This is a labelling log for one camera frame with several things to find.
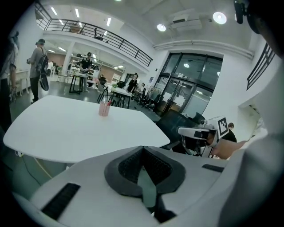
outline black backpack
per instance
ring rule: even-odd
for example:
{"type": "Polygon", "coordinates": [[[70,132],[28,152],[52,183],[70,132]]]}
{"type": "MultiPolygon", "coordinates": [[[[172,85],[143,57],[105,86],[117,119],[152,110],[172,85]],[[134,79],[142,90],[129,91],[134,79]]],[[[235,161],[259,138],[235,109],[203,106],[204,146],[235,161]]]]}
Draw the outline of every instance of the black backpack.
{"type": "Polygon", "coordinates": [[[48,81],[47,81],[47,67],[48,67],[48,58],[47,55],[44,54],[40,58],[39,63],[37,64],[35,70],[37,74],[39,75],[39,83],[42,89],[48,90],[48,81]]]}

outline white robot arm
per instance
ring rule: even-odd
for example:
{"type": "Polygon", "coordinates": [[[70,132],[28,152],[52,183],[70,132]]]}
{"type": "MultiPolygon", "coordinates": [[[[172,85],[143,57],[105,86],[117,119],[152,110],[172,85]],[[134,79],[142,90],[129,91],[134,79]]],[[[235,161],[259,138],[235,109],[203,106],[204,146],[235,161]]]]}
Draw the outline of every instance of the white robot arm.
{"type": "Polygon", "coordinates": [[[179,127],[177,132],[182,137],[182,144],[186,151],[196,151],[200,156],[201,147],[210,146],[215,147],[219,140],[229,132],[226,118],[218,116],[209,120],[202,120],[197,128],[179,127]],[[213,135],[213,142],[207,143],[208,135],[213,135]]]}

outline cup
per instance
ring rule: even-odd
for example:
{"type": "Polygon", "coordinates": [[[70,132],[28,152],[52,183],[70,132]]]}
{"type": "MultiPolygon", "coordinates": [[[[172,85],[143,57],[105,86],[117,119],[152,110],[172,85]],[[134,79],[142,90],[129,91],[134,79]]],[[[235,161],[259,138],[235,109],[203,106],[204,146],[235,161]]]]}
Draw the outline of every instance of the cup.
{"type": "Polygon", "coordinates": [[[107,117],[110,111],[110,106],[107,105],[108,102],[101,102],[99,105],[99,116],[107,117]]]}

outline railing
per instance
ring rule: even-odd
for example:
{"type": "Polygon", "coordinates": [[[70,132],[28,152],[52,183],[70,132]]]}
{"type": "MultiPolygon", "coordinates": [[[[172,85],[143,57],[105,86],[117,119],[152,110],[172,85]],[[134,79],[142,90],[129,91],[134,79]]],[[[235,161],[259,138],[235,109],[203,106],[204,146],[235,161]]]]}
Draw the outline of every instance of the railing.
{"type": "Polygon", "coordinates": [[[66,31],[85,35],[116,47],[131,57],[137,59],[147,67],[153,60],[149,55],[126,39],[93,24],[76,20],[53,19],[39,3],[35,3],[35,13],[39,17],[37,24],[45,31],[66,31]]]}
{"type": "Polygon", "coordinates": [[[247,90],[258,80],[258,78],[263,74],[266,68],[269,66],[270,62],[273,60],[275,53],[270,48],[268,44],[265,45],[258,62],[256,63],[251,74],[248,76],[247,90]]]}

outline brown wall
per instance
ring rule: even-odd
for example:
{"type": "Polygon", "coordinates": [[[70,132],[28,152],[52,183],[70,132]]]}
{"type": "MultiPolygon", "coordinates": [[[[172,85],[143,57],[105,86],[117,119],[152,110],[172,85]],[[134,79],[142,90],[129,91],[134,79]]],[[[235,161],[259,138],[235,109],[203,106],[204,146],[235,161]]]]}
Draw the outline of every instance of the brown wall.
{"type": "Polygon", "coordinates": [[[62,66],[64,64],[65,55],[47,53],[47,57],[48,61],[53,61],[58,66],[62,66]]]}
{"type": "Polygon", "coordinates": [[[102,66],[101,68],[101,72],[100,75],[103,74],[103,76],[108,80],[108,83],[111,83],[112,77],[114,76],[114,74],[117,74],[119,76],[122,76],[121,72],[116,71],[115,69],[106,67],[106,66],[102,66]]]}

